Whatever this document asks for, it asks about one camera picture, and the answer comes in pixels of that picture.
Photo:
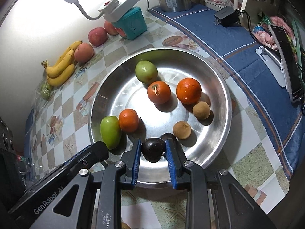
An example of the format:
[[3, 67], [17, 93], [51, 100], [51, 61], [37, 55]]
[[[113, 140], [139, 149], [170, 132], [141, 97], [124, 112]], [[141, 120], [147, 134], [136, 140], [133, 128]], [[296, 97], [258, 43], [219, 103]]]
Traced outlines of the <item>dark plum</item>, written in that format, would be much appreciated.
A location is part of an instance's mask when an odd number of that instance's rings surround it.
[[141, 145], [141, 152], [145, 159], [151, 163], [158, 162], [166, 151], [166, 143], [161, 138], [145, 139]]
[[168, 139], [171, 139], [173, 141], [174, 145], [176, 145], [178, 143], [176, 136], [169, 132], [161, 135], [160, 139], [162, 139], [165, 143]]

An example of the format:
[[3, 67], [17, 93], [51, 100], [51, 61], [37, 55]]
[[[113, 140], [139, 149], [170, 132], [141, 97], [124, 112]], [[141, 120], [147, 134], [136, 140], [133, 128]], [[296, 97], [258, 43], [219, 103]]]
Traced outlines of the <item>orange tangerine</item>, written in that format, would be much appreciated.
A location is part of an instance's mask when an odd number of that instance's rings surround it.
[[139, 126], [139, 116], [133, 109], [124, 109], [119, 115], [119, 126], [126, 133], [133, 133]]
[[178, 100], [186, 105], [195, 104], [202, 95], [200, 83], [194, 78], [184, 78], [179, 81], [176, 87], [176, 96]]

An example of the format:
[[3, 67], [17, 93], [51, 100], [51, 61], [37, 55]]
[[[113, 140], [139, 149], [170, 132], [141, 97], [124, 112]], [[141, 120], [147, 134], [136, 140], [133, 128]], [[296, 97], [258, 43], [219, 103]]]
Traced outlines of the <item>orange with sticker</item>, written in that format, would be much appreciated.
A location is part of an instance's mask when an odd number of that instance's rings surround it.
[[170, 100], [171, 89], [164, 81], [155, 81], [148, 87], [147, 95], [154, 104], [164, 104]]

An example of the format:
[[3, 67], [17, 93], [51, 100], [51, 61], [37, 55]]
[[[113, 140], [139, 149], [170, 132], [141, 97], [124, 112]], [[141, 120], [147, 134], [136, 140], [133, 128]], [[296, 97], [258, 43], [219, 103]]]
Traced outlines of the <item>glass mug with sticker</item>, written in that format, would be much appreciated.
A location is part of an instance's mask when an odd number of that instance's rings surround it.
[[31, 160], [29, 158], [17, 155], [17, 166], [21, 175], [26, 175], [31, 171]]

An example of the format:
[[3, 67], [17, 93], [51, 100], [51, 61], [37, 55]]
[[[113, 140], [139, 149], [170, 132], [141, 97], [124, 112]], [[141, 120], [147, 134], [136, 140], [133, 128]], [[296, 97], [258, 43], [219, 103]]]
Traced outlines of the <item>large steel plate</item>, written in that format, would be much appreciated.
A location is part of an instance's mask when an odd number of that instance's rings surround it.
[[[135, 74], [139, 61], [151, 61], [158, 70], [158, 78], [170, 86], [171, 98], [162, 105], [153, 104], [147, 86]], [[180, 80], [191, 77], [202, 88], [201, 100], [210, 105], [211, 115], [198, 120], [191, 106], [176, 97]], [[159, 137], [172, 131], [176, 122], [187, 122], [191, 136], [182, 140], [186, 158], [207, 168], [222, 150], [230, 131], [232, 103], [229, 89], [220, 72], [201, 55], [179, 48], [150, 48], [133, 54], [118, 63], [101, 81], [89, 113], [89, 138], [92, 143], [102, 139], [100, 122], [106, 116], [118, 116], [124, 109], [133, 109], [140, 118], [136, 132], [123, 134], [118, 147], [105, 161], [110, 165], [132, 148], [135, 139]]]

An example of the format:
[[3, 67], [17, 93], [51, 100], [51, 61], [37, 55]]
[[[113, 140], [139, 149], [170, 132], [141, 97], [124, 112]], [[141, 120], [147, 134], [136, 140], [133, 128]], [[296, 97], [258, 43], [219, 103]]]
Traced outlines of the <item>clear box of green fruit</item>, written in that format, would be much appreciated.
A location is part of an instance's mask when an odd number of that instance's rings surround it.
[[42, 80], [35, 89], [33, 107], [41, 109], [46, 105], [47, 101], [51, 97], [53, 92], [53, 86], [51, 86], [47, 80]]

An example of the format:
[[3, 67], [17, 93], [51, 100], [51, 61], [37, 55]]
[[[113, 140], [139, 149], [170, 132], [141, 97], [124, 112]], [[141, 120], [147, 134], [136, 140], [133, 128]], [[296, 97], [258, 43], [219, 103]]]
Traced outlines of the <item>yellow banana bunch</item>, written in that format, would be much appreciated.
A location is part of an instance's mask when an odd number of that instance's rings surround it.
[[82, 40], [72, 43], [59, 57], [53, 66], [49, 65], [49, 61], [41, 62], [47, 74], [47, 83], [53, 87], [64, 84], [75, 70], [75, 50], [82, 43]]

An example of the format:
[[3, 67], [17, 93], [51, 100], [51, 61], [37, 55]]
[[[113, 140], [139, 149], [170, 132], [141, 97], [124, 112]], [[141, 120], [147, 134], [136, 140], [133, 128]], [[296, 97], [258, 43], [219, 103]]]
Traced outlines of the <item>front red apple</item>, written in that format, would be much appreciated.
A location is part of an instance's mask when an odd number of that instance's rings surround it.
[[79, 64], [87, 63], [94, 56], [94, 48], [87, 43], [81, 43], [74, 52], [75, 60]]

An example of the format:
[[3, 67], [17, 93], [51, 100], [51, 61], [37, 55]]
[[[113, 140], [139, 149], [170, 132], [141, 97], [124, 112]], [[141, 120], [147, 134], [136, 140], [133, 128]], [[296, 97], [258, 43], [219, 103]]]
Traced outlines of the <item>red apple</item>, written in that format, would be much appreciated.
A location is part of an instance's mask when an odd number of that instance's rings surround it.
[[94, 28], [88, 34], [89, 42], [95, 47], [101, 46], [107, 41], [107, 39], [107, 31], [103, 27]]
[[79, 64], [87, 63], [94, 56], [94, 48], [87, 43], [81, 43], [74, 52], [75, 60]]
[[116, 36], [119, 34], [111, 22], [105, 21], [104, 29], [109, 35]]

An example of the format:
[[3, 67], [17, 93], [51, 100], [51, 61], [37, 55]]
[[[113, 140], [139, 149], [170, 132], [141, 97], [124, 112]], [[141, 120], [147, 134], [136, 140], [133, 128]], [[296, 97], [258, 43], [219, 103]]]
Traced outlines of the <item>white phone stand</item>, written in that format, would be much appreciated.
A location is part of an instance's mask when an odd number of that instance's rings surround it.
[[263, 46], [260, 46], [258, 49], [255, 50], [255, 52], [268, 67], [268, 69], [274, 76], [275, 80], [277, 81], [278, 85], [281, 88], [285, 88], [286, 81], [285, 81], [281, 61]]

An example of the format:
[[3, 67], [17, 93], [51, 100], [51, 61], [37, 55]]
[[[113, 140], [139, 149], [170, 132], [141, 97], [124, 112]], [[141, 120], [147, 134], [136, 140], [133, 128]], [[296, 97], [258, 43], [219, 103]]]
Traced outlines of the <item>teal box with red crab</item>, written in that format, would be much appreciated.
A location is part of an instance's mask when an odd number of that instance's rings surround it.
[[134, 40], [147, 31], [142, 10], [139, 7], [132, 7], [117, 22], [112, 22], [119, 35], [128, 40]]

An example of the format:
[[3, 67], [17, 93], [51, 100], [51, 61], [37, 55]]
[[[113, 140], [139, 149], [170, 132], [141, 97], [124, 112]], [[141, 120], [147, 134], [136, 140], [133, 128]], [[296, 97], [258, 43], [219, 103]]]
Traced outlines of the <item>middle red apple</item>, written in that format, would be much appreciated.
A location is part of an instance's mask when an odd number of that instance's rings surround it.
[[101, 46], [107, 41], [107, 39], [107, 31], [103, 27], [94, 28], [88, 34], [89, 42], [95, 47]]

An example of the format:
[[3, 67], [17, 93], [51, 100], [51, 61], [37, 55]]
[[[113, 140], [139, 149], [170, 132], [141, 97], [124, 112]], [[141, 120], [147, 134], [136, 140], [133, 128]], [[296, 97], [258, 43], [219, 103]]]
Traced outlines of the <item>far red apple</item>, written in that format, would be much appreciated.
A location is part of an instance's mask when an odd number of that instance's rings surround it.
[[105, 21], [104, 29], [109, 35], [116, 36], [119, 34], [111, 22]]

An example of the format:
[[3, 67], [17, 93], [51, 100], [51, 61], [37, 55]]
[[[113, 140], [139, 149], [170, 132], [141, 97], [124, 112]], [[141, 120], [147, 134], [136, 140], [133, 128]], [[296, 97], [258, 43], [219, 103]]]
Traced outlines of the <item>black smartphone on stand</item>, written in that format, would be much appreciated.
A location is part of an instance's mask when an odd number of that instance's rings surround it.
[[294, 58], [290, 41], [283, 27], [268, 25], [281, 56], [281, 65], [286, 81], [286, 90], [289, 93], [290, 101], [295, 103], [303, 96], [302, 84], [299, 79], [298, 66]]

